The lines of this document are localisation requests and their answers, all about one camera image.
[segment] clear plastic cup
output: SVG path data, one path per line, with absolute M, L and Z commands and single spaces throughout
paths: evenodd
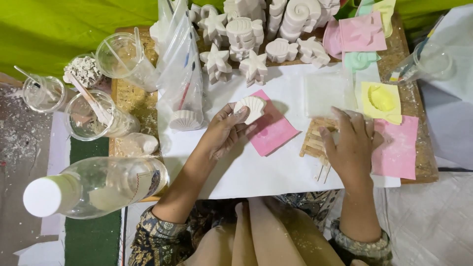
M 97 67 L 107 77 L 124 79 L 147 92 L 157 90 L 155 67 L 145 56 L 141 43 L 136 49 L 135 35 L 115 33 L 105 38 L 97 48 Z
M 69 64 L 71 64 L 76 58 L 83 58 L 83 57 L 86 57 L 86 56 L 91 57 L 91 58 L 95 58 L 95 56 L 92 53 L 83 53 L 83 54 L 79 54 L 78 56 L 74 57 L 69 62 Z M 88 88 L 98 89 L 98 90 L 104 91 L 108 94 L 111 94 L 112 93 L 112 79 L 101 73 L 100 76 L 94 82 L 94 84 L 89 85 Z
M 42 77 L 33 74 L 31 77 L 35 80 L 27 78 L 23 84 L 23 100 L 36 112 L 64 112 L 66 105 L 77 94 L 77 92 L 66 88 L 55 77 Z
M 402 85 L 418 79 L 447 80 L 453 74 L 452 64 L 453 59 L 445 47 L 431 41 L 425 45 L 420 43 L 413 53 L 388 73 L 386 82 Z
M 108 125 L 99 122 L 97 115 L 81 94 L 77 94 L 66 106 L 66 129 L 81 141 L 104 137 L 125 137 L 140 131 L 138 119 L 117 107 L 110 96 L 100 90 L 90 90 L 100 105 L 112 114 Z

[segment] white bottle cap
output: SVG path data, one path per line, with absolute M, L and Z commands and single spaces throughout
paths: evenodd
M 34 216 L 46 217 L 70 210 L 79 200 L 78 182 L 71 175 L 42 177 L 23 193 L 23 204 Z

